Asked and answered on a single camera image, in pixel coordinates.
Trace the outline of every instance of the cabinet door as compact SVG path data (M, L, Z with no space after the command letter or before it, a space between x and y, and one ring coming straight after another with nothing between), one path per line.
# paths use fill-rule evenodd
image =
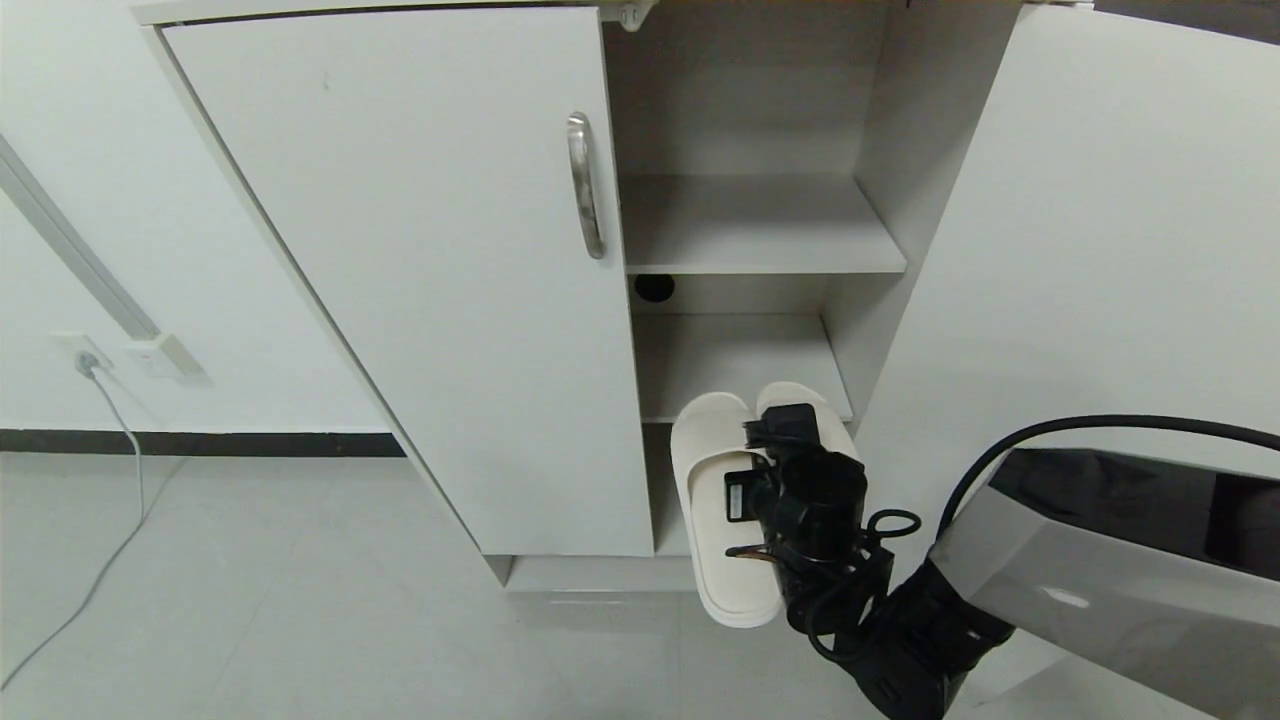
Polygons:
M652 555L596 10L319 14L164 37L481 550ZM579 219L572 113L593 131L602 259Z
M859 428L873 507L919 511L1024 425L1165 413L1280 430L1280 47L1024 8ZM1043 445L1263 473L1116 430Z

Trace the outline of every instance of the floor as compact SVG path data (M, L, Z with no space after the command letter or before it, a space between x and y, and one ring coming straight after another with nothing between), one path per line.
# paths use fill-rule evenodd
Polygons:
M131 529L132 462L0 456L5 671ZM404 460L148 457L146 475L147 525L0 696L6 717L878 717L781 623L728 630L695 596L504 593ZM1037 674L1056 657L988 657L951 716L1202 717L1083 661ZM1002 693L1016 673L1034 676Z

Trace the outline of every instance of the hole in cabinet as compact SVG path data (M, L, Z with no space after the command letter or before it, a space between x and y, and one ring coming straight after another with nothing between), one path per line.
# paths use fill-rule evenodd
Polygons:
M671 275L636 275L636 296L645 302L666 302L676 293L676 278Z

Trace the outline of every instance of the gray cord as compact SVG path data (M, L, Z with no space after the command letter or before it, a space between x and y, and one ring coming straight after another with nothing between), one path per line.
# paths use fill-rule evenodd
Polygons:
M45 638L45 642L36 646L36 650L31 651L29 653L27 653L27 657L22 659L22 662L19 662L18 666L14 667L12 673L9 673L9 675L4 679L4 683L0 683L0 692L4 692L4 689L9 687L9 683L12 683L13 679L18 676L18 673L20 673L22 669L26 667L27 664L31 662L33 657L40 655L40 651L45 650L46 644L51 643L54 638L58 637L59 633L61 633L63 630L67 629L68 625L74 623L76 619L79 618L81 612L83 612L84 609L88 607L90 601L93 600L93 594L97 593L97 587L102 584L102 578L106 577L106 571L111 569L111 564L115 562L115 559L119 557L122 552L124 552L124 548L125 546L129 544L129 541L132 541L133 537L138 534L138 530L142 529L142 523L146 521L147 515L150 514L146 509L146 500L142 486L142 446L138 445L138 438L134 437L132 430L129 430L129 427L124 424L124 419L120 418L120 411L115 409L115 402L111 401L111 396L108 395L106 388L102 387L102 383L97 379L97 375L93 373L93 368L96 366L97 366L97 357L93 357L88 352L81 352L79 356L77 356L76 359L77 372L79 372L86 378L93 380L93 384L97 386L97 391L102 393L104 398L106 398L106 406L111 409L111 415L115 416L115 421L120 424L120 429L124 430L125 437L128 437L129 442L133 445L133 457L137 460L137 469L138 469L137 473L138 524L133 527L133 532L129 533L129 537L124 538L124 542L120 543L120 547L115 548L115 552L111 553L111 557L109 557L106 560L106 564L102 565L102 569L99 570L97 578L93 578L93 584L90 585L88 593L84 596L84 600L81 602L81 606L76 609L76 612L72 612L72 616L68 618L65 623L59 625L58 629L52 632L52 634Z

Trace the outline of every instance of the white slipper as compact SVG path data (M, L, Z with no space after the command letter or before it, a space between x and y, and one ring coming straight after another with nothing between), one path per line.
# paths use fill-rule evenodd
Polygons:
M769 407L778 405L813 405L813 414L818 419L818 439L827 450L841 452L858 460L858 450L854 448L854 438L849 437L849 430L840 420L840 415L831 409L827 398L806 388L800 383L771 383L755 398L755 415L764 415Z
M698 596L707 614L730 628L763 625L782 610L773 565L724 556L730 547L764 542L759 523L730 523L724 512L724 473L751 469L742 424L754 419L737 396L710 392L686 405L671 429Z

